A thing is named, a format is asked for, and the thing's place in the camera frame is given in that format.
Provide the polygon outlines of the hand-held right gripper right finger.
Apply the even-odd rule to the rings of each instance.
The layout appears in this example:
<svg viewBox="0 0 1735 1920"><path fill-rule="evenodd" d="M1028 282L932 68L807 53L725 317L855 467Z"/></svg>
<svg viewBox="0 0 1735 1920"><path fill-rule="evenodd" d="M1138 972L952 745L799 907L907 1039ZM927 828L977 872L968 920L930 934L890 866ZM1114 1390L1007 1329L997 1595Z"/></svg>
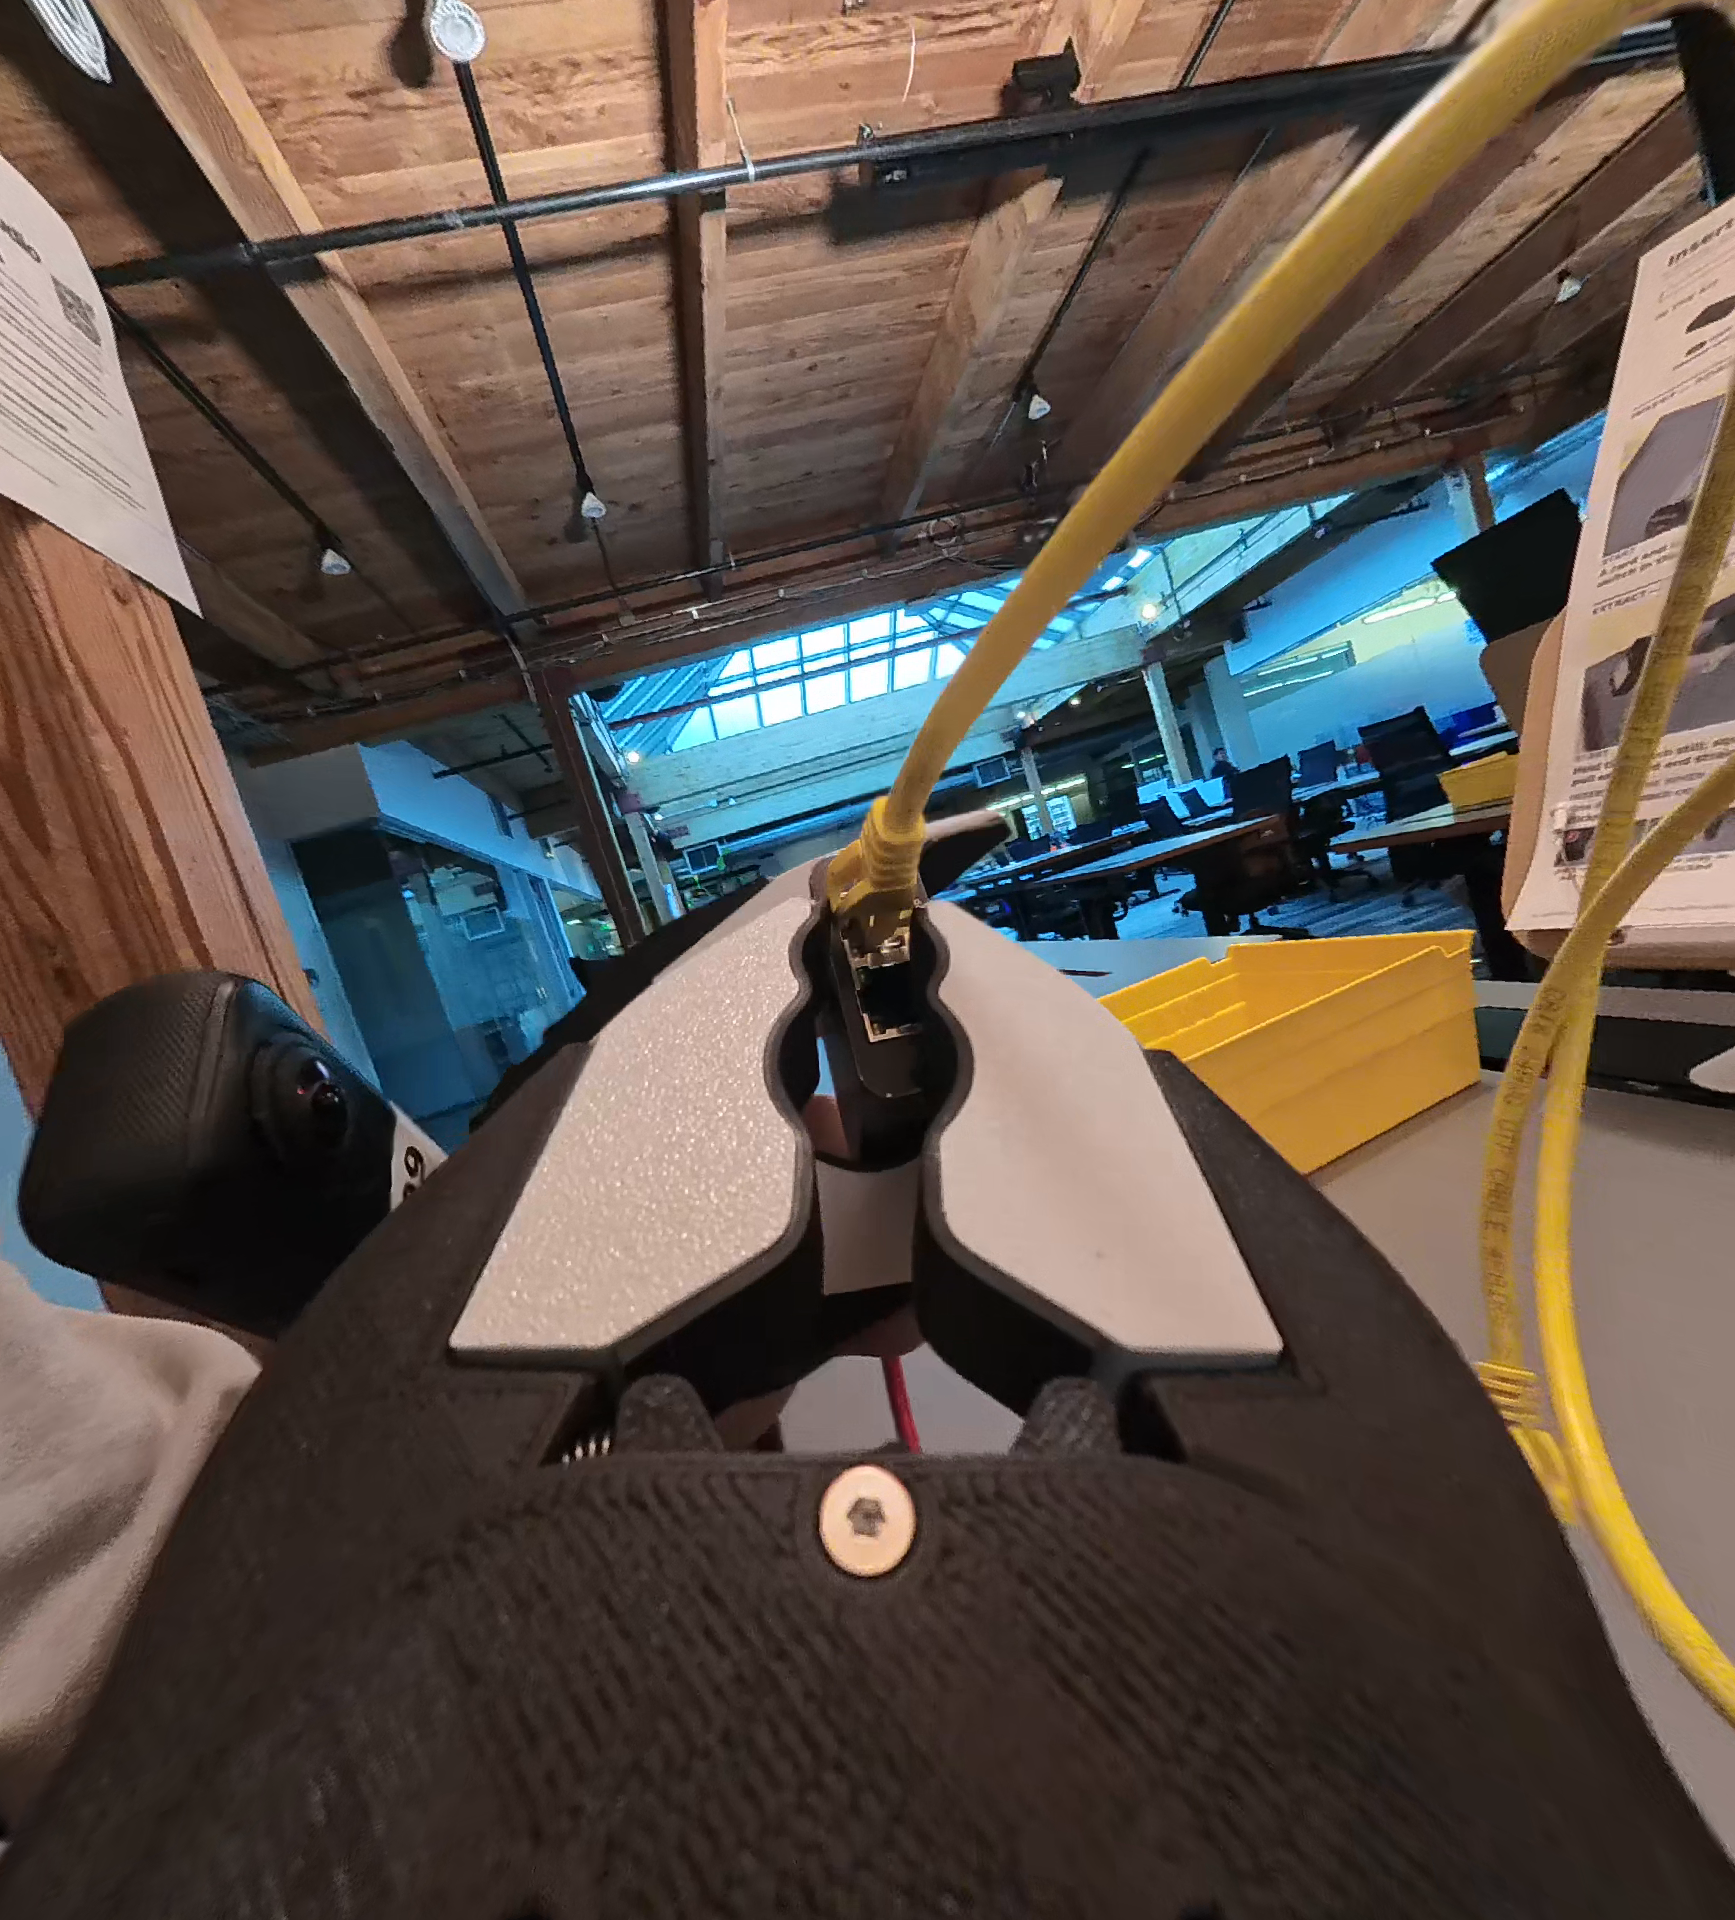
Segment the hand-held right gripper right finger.
<svg viewBox="0 0 1735 1920"><path fill-rule="evenodd" d="M921 1155L914 1307L977 1387L1266 1374L1283 1336L1135 1035L968 913L927 913L952 1080Z"/></svg>

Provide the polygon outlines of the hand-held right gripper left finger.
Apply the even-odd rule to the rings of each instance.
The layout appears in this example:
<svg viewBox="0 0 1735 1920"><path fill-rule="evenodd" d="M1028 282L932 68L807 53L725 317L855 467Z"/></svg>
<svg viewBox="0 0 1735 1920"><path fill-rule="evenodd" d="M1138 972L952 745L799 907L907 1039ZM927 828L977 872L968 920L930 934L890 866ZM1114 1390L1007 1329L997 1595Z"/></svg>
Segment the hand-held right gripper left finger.
<svg viewBox="0 0 1735 1920"><path fill-rule="evenodd" d="M787 1374L823 1318L806 945L782 872L670 958L586 1048L448 1335L483 1365Z"/></svg>

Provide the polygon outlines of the person's left forearm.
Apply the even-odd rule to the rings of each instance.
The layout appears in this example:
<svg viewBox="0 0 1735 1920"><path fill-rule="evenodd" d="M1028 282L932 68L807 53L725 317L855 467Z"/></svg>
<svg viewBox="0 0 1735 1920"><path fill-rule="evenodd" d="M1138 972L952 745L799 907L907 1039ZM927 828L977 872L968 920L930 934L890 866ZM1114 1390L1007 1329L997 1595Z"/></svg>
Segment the person's left forearm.
<svg viewBox="0 0 1735 1920"><path fill-rule="evenodd" d="M65 1308L0 1253L0 1852L252 1379L228 1335Z"/></svg>

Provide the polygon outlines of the yellow plastic bin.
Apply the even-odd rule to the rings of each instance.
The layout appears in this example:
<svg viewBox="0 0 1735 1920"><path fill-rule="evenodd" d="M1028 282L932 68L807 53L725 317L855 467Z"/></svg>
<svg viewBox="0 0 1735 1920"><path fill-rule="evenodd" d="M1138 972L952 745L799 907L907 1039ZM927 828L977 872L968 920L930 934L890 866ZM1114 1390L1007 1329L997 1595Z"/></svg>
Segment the yellow plastic bin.
<svg viewBox="0 0 1735 1920"><path fill-rule="evenodd" d="M1473 932L1239 942L1104 997L1296 1170L1479 1083Z"/></svg>

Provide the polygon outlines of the black monitor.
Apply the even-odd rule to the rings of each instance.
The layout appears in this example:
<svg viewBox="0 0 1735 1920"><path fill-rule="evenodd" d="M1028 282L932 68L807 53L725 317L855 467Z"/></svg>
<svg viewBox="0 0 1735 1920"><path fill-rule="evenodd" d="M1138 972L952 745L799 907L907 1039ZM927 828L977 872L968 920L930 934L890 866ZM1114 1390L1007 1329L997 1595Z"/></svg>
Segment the black monitor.
<svg viewBox="0 0 1735 1920"><path fill-rule="evenodd" d="M1430 559L1484 642L1544 628L1566 607L1580 506L1552 489Z"/></svg>

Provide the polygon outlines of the white paper notice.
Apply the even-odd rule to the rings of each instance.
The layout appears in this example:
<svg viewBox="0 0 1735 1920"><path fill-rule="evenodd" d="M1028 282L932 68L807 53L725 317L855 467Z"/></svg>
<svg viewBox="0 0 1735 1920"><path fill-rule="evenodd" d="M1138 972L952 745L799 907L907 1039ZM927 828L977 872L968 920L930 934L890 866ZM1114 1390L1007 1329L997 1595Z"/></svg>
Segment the white paper notice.
<svg viewBox="0 0 1735 1920"><path fill-rule="evenodd" d="M0 496L200 610L89 264L3 154Z"/></svg>

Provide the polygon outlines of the printed instruction sheet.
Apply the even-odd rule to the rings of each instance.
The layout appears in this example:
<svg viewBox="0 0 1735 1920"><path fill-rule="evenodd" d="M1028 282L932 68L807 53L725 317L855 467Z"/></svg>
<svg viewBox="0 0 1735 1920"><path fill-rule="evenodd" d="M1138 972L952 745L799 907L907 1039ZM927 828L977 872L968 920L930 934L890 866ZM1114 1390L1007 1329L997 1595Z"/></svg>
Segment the printed instruction sheet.
<svg viewBox="0 0 1735 1920"><path fill-rule="evenodd" d="M1549 952L1580 904L1604 779L1735 369L1735 199L1645 253L1562 617L1532 666L1506 831L1506 927ZM1735 533L1696 626L1637 832L1735 754ZM1735 969L1735 803L1621 923L1613 965Z"/></svg>

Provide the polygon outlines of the wooden post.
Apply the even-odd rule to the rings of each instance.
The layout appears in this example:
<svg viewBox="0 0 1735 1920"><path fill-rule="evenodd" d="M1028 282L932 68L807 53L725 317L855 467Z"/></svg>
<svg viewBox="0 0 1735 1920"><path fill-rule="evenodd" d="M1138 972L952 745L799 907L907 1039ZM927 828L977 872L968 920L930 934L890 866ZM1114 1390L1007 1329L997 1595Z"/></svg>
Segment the wooden post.
<svg viewBox="0 0 1735 1920"><path fill-rule="evenodd" d="M175 972L318 1021L168 602L0 496L0 1048L24 1106L68 1021Z"/></svg>

